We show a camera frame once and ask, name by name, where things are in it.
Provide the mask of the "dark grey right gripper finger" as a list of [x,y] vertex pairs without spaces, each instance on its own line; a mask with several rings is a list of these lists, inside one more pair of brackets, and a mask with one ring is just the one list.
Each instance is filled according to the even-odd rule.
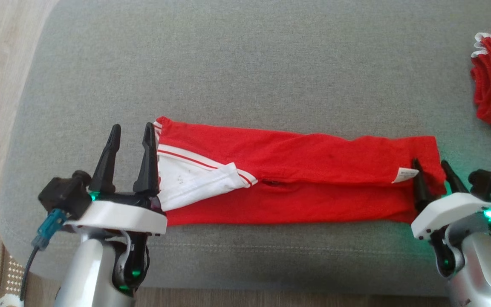
[[425,174],[419,159],[412,160],[412,167],[418,171],[413,178],[414,206],[416,211],[423,211],[434,200],[434,196],[425,181]]
[[446,175],[446,182],[449,184],[450,191],[452,194],[463,192],[463,182],[452,169],[448,161],[441,161],[442,169]]

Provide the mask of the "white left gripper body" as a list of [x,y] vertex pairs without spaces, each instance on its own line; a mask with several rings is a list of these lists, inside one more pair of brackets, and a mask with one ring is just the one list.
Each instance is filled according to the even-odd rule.
[[127,231],[148,235],[165,235],[168,218],[157,197],[139,194],[99,195],[79,218],[64,223],[79,228]]

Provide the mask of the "red basketball jersey white sleeves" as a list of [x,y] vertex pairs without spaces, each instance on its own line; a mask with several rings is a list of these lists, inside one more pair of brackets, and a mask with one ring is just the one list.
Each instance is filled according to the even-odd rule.
[[411,223],[413,159],[435,196],[446,193],[433,136],[346,140],[154,122],[159,194],[169,225],[390,220]]

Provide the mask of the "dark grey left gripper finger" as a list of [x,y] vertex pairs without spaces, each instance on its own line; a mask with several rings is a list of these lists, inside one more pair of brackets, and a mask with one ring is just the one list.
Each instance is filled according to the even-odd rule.
[[156,151],[156,131],[151,122],[146,123],[142,146],[144,154],[138,178],[134,182],[135,194],[155,197],[159,193],[158,156]]
[[90,192],[113,194],[116,187],[113,184],[116,155],[120,148],[121,141],[121,125],[115,124],[112,126],[111,132],[107,139],[107,143],[103,148],[101,157],[98,160],[97,167],[92,176],[92,181],[89,185]]

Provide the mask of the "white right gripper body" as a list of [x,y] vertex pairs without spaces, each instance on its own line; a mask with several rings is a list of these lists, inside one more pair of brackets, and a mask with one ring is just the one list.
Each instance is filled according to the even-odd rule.
[[444,226],[487,209],[491,209],[491,202],[483,201],[472,194],[451,194],[429,203],[420,212],[411,223],[413,236],[416,239],[426,239],[429,236],[428,230],[438,231]]

